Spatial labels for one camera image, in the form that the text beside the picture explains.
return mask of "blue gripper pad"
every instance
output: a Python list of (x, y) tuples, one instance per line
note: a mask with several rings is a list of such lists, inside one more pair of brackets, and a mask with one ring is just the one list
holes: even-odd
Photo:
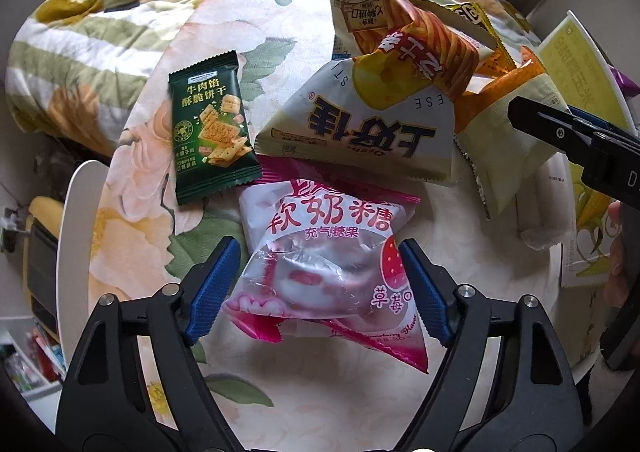
[(211, 268), (191, 302), (191, 319), (183, 333), (188, 346), (208, 335), (240, 266), (240, 244), (232, 239)]
[[(429, 273), (420, 263), (420, 259), (415, 255), (412, 245), (417, 247), (415, 241), (404, 241), (400, 244), (399, 250), (409, 285), (414, 292), (418, 314), (429, 335), (438, 339), (441, 345), (448, 348), (453, 343), (454, 334), (449, 327), (447, 304), (431, 281)], [(426, 255), (422, 254), (422, 256), (429, 262)]]

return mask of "green biscuit package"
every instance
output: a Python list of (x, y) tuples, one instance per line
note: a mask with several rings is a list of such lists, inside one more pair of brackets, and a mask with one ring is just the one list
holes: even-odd
[(260, 178), (235, 51), (169, 74), (178, 204)]

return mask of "yellow snack package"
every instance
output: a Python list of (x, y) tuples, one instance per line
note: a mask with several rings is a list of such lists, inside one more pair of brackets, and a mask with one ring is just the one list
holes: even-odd
[(336, 48), (257, 135), (259, 153), (450, 181), (453, 100), (495, 38), (426, 0), (330, 0)]
[(495, 37), (497, 49), (494, 51), (494, 54), (489, 56), (484, 63), (476, 69), (476, 73), (496, 77), (507, 74), (507, 72), (516, 68), (516, 64), (513, 62), (509, 51), (504, 47), (489, 17), (480, 5), (475, 2), (465, 2), (463, 4), (450, 4), (445, 7), (470, 22), (473, 22), (473, 24), (480, 26), (491, 36)]
[(454, 103), (458, 144), (472, 164), (491, 217), (507, 206), (525, 178), (556, 153), (552, 146), (511, 126), (507, 118), (511, 99), (524, 96), (567, 110), (537, 56), (524, 46), (520, 53), (520, 67), (496, 78), (477, 94), (465, 92)]

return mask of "strawberry image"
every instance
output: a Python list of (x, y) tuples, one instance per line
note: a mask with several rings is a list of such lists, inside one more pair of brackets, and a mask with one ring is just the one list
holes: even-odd
[(400, 252), (393, 236), (386, 239), (380, 257), (380, 270), (386, 286), (392, 291), (401, 291), (409, 285)]

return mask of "finger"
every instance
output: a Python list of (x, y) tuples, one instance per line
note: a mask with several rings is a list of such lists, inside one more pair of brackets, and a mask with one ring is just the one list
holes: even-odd
[(622, 307), (629, 296), (629, 288), (626, 285), (626, 276), (609, 274), (609, 281), (604, 285), (604, 300), (612, 307)]
[(620, 275), (625, 262), (625, 252), (622, 246), (622, 236), (619, 235), (611, 243), (609, 248), (609, 257), (611, 259), (611, 275)]
[(609, 205), (609, 217), (617, 225), (620, 224), (620, 206), (620, 201), (614, 201)]

